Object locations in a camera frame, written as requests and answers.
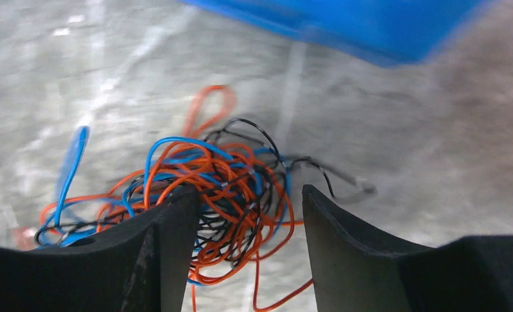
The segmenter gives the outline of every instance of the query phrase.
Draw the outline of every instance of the table surface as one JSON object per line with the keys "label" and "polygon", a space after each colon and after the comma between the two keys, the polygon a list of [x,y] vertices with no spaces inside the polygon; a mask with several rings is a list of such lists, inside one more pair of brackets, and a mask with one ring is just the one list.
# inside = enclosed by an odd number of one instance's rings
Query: table surface
{"label": "table surface", "polygon": [[[230,85],[234,115],[284,153],[375,183],[378,196],[344,206],[375,226],[429,246],[513,234],[513,0],[429,61],[389,70],[172,0],[0,0],[0,246],[14,248],[9,229],[36,226],[53,201],[78,125],[92,129],[70,196],[104,192],[178,135],[193,95],[213,84]],[[295,175],[299,216],[304,183],[324,186],[310,168]],[[300,227],[263,263],[259,306],[310,276]],[[251,311],[253,280],[248,266],[199,289],[199,310]],[[277,311],[316,311],[313,291]]]}

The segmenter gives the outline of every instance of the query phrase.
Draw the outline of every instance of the orange wire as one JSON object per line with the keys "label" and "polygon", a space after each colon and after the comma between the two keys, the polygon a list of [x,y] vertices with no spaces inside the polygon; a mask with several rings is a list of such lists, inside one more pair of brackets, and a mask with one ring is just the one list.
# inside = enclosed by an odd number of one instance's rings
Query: orange wire
{"label": "orange wire", "polygon": [[[214,116],[212,116],[210,119],[208,119],[206,122],[204,122],[201,126],[197,127],[196,129],[193,129],[195,120],[202,105],[205,103],[207,97],[215,91],[221,91],[224,96],[224,102],[221,110]],[[212,126],[219,120],[226,117],[233,110],[234,107],[235,94],[227,86],[216,85],[203,88],[195,96],[191,103],[191,107],[186,118],[185,126],[182,131],[182,135],[184,137],[191,138],[199,137],[208,127]],[[230,227],[227,233],[224,234],[224,237],[219,242],[210,241],[205,243],[202,249],[198,252],[196,259],[191,261],[192,268],[190,268],[189,278],[201,283],[202,285],[216,285],[235,275],[249,262],[255,262],[256,278],[254,282],[255,288],[253,297],[253,308],[256,312],[271,311],[281,306],[286,301],[296,296],[298,293],[302,292],[304,289],[307,289],[313,283],[311,279],[308,282],[306,282],[303,286],[293,291],[291,294],[287,295],[285,298],[279,300],[275,304],[272,304],[266,308],[257,307],[256,302],[259,287],[260,261],[272,256],[280,248],[285,246],[285,244],[287,244],[287,242],[293,236],[295,226],[303,224],[303,221],[295,221],[293,206],[291,204],[290,199],[287,196],[283,196],[282,198],[280,198],[280,201],[278,203],[278,207],[280,208],[276,212],[276,215],[273,217],[267,216],[266,214],[260,215],[256,212],[251,212],[248,213],[246,218],[240,220],[230,214],[225,213],[220,207],[218,207],[216,205],[216,201],[227,200],[229,204],[237,211],[239,216],[241,216],[244,213],[243,207],[239,207],[235,200],[233,200],[235,194],[231,192],[231,188],[233,187],[233,185],[235,185],[237,189],[241,191],[243,197],[247,200],[256,199],[257,196],[252,192],[252,189],[249,187],[248,184],[248,181],[251,176],[251,168],[253,168],[255,165],[264,168],[268,172],[268,174],[270,174],[270,176],[273,177],[272,186],[276,189],[278,194],[284,194],[284,192],[286,191],[280,185],[280,181],[277,177],[275,177],[274,172],[270,168],[268,168],[263,162],[257,160],[254,156],[252,149],[248,146],[244,144],[233,143],[223,144],[218,146],[218,148],[227,151],[233,157],[234,161],[226,161],[224,159],[216,158],[215,155],[213,156],[213,154],[208,149],[202,148],[201,146],[198,146],[196,144],[186,142],[174,142],[168,145],[158,158],[156,164],[153,166],[153,168],[151,168],[145,189],[143,189],[143,186],[141,186],[134,190],[136,192],[143,190],[143,202],[134,203],[132,205],[132,208],[144,210],[151,209],[155,205],[162,203],[164,199],[178,185],[181,185],[183,183],[189,183],[191,185],[194,185],[200,191],[200,197],[202,201],[206,203],[212,210],[214,210],[214,212],[216,212],[222,218],[226,219],[228,222],[232,222],[234,224],[239,224],[240,222],[240,224],[237,229],[235,229],[235,227]],[[173,157],[177,153],[193,149],[200,150],[202,152],[202,155],[200,155],[197,159],[193,159],[192,161],[189,161],[185,164],[175,164],[172,166],[163,163],[163,161],[167,157]],[[246,168],[232,168],[232,163],[246,164]],[[220,174],[227,178],[228,181],[235,180],[235,182],[225,185],[224,188],[220,191],[215,191],[214,184],[200,177],[200,173],[207,172],[212,167],[216,168],[220,172]],[[129,174],[127,177],[124,177],[117,184],[115,184],[115,186],[113,186],[106,194],[69,198],[65,202],[71,203],[85,200],[98,200],[103,198],[115,198],[117,200],[120,200],[120,197],[114,194],[116,190],[123,187],[128,181],[132,180],[134,177],[139,176],[143,173],[143,170],[138,170],[136,172],[133,172],[132,174]],[[165,185],[164,187],[161,187],[160,189],[151,190],[151,187],[153,186],[153,179],[159,173],[172,174],[177,178],[173,182]],[[207,195],[206,193],[204,193],[205,190],[214,190],[213,195]],[[150,204],[150,194],[155,194],[155,191],[160,192],[160,196],[156,204],[152,205]],[[48,205],[46,208],[42,210],[42,212],[40,213],[41,224],[43,224],[47,220],[48,213],[52,211],[52,209],[54,209],[55,206],[56,203],[52,203],[51,205]],[[274,228],[276,226],[279,226],[279,217],[283,214],[284,207],[287,208],[287,212],[289,214],[289,221],[283,222],[281,226],[288,226],[289,231],[285,238],[279,244],[277,244],[277,246],[275,246],[271,251],[267,252],[266,254],[260,256],[259,249],[263,244],[271,240]],[[110,216],[112,218],[112,216],[114,215],[116,215],[118,218],[118,215],[124,212],[125,210],[126,208],[120,205],[113,206],[109,203],[103,204],[96,215],[96,220],[101,220],[105,216]],[[103,226],[100,224],[97,226],[96,231],[100,232],[108,227],[108,225]],[[268,229],[266,235],[263,234],[263,229],[265,228]],[[252,246],[249,247],[249,249],[246,251],[244,257],[241,257],[245,233],[251,229],[256,230],[256,235],[252,241]],[[58,231],[54,229],[50,231],[57,235],[59,234]],[[226,243],[229,242],[231,242],[231,246],[227,249],[226,252],[224,252],[223,249],[226,246]],[[203,268],[216,265],[220,262],[225,261],[228,258],[237,261],[238,263],[237,266],[228,273],[218,277],[210,277],[202,274],[201,270]],[[196,312],[196,290],[193,284],[191,285],[191,302],[193,312]]]}

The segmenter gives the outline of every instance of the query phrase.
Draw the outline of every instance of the scratched metal surface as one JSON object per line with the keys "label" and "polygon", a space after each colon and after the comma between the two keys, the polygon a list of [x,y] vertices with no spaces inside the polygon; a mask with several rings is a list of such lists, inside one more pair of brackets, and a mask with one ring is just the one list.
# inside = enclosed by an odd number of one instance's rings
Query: scratched metal surface
{"label": "scratched metal surface", "polygon": [[[346,207],[372,224],[431,246],[513,233],[513,0],[427,64],[394,70],[172,0],[0,0],[0,245],[14,248],[9,228],[35,226],[52,201],[77,125],[92,135],[70,194],[103,192],[217,83],[284,152],[376,183],[376,198]],[[295,178],[300,214],[297,187],[322,184],[311,170]],[[264,262],[259,306],[309,277],[301,228]],[[253,278],[200,289],[200,311],[249,311]],[[278,311],[315,310],[308,290]]]}

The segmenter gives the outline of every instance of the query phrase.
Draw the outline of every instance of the wire bundle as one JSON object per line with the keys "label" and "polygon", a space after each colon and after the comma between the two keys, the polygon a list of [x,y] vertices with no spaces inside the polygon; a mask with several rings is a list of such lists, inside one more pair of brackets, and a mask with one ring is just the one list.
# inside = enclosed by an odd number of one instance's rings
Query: wire bundle
{"label": "wire bundle", "polygon": [[[205,98],[217,90],[224,94],[222,109],[201,126],[192,129]],[[196,285],[220,283],[250,262],[256,264],[255,311],[270,311],[308,288],[312,280],[269,307],[256,306],[260,261],[275,254],[292,237],[295,226],[302,224],[295,220],[289,199],[293,168],[298,163],[308,163],[320,169],[332,197],[334,193],[326,171],[360,187],[364,192],[372,188],[309,157],[281,155],[271,137],[250,120],[230,120],[223,128],[197,139],[208,127],[227,116],[234,106],[235,96],[229,88],[204,88],[192,102],[183,136],[157,141],[148,153],[144,169],[123,178],[106,194],[66,199],[66,191],[83,151],[83,148],[78,149],[78,161],[62,186],[59,200],[48,205],[40,214],[42,227],[36,234],[36,241],[41,246],[67,246],[159,205],[185,185],[194,185],[202,202],[188,279],[192,284],[194,311]],[[254,128],[264,139],[233,131],[232,127],[239,124]],[[165,144],[164,151],[154,161],[155,152]],[[90,200],[104,202],[94,221],[83,220],[68,209]],[[61,223],[61,215],[73,219],[73,222]],[[259,250],[262,245],[270,242],[281,227],[288,228],[287,235],[272,250],[261,255]],[[56,235],[57,241],[51,241],[48,233]],[[224,261],[230,263],[231,270],[223,276],[212,277],[203,273],[205,268]]]}

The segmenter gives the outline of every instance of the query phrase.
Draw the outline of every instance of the blue plastic bin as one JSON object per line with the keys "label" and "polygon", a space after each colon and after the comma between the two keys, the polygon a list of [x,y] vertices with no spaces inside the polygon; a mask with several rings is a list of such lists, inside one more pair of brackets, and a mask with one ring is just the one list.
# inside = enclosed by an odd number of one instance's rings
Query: blue plastic bin
{"label": "blue plastic bin", "polygon": [[422,60],[487,0],[184,0],[379,65]]}

